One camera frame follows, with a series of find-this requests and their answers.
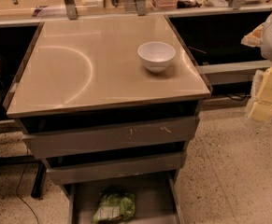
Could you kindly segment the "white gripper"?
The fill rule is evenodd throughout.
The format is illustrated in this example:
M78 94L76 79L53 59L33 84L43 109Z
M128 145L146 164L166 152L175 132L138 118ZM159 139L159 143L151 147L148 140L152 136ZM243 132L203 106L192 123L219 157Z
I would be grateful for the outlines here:
M272 67L255 72L245 116L249 122L265 122L272 118Z

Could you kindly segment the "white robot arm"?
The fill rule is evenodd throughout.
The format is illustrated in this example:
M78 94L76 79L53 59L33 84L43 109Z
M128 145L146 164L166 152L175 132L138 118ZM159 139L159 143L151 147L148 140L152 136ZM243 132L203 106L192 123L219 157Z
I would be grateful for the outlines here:
M241 44L259 47L261 55L272 62L272 13L265 22L241 39ZM251 98L246 116L254 122L266 122L272 118L272 67L257 70L252 80Z

